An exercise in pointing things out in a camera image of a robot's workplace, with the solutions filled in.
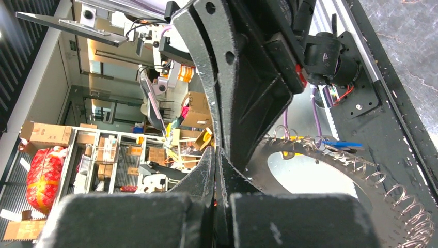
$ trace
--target red plastic bag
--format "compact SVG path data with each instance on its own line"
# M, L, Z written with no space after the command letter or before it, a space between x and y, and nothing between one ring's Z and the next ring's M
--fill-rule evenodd
M27 202L43 214L49 214L58 191L67 150L63 147L38 150L27 174Z

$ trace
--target black bracket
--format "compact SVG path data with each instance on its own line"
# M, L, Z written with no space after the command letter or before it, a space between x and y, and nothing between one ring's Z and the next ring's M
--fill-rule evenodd
M346 96L341 104L337 106L342 108L347 119L352 119L379 106L380 99L374 89L371 76L364 67L364 61L351 33L342 33L338 40L343 45L343 49L340 51L341 56L346 59L352 58L360 67L360 72L353 82L354 90L350 93L355 97L348 98ZM338 88L340 95L343 95L346 91L346 89Z

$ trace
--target orange object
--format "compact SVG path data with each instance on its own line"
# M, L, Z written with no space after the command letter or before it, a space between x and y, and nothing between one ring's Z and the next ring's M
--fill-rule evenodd
M27 174L26 199L36 210L49 214L58 191L64 163L59 149L38 150Z

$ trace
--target coiled wire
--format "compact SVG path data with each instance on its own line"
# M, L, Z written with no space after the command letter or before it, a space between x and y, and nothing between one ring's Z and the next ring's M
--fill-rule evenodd
M324 146L321 148L320 143L322 141L336 140L330 136L315 138L305 136L304 138L299 139L298 133L296 130L293 130L296 134L296 138L291 139L289 137L289 129L283 125L280 125L274 130L270 145L277 140L277 131L279 129L283 129L285 131L285 142L301 143L307 149L319 150L332 156L334 160L342 162L344 166L352 167L351 171L359 176L362 175L361 178L370 186L378 188L382 186L383 182L385 182L388 178L388 173L382 171L374 172L365 177L365 171L370 170L368 169L369 167L376 170L377 166L376 164L365 160L363 157L358 157L351 153L329 146ZM392 193L396 190L401 191L401 194L396 199L393 199ZM431 220L432 215L425 211L424 205L419 202L418 198L415 195L409 195L405 186L401 184L394 184L389 190L386 191L383 200L389 202L392 205L392 209L400 206L400 204L405 201L410 203L401 211L401 213L399 213L400 215L398 216L398 219L401 219L403 216L411 217L407 221L403 221L404 230L408 233L408 235L405 237L406 242L398 245L397 248L425 248L435 232L435 224Z

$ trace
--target pink object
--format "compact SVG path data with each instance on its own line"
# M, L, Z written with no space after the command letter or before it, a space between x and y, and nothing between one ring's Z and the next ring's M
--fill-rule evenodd
M188 112L189 112L189 107L182 107L181 116L185 118Z

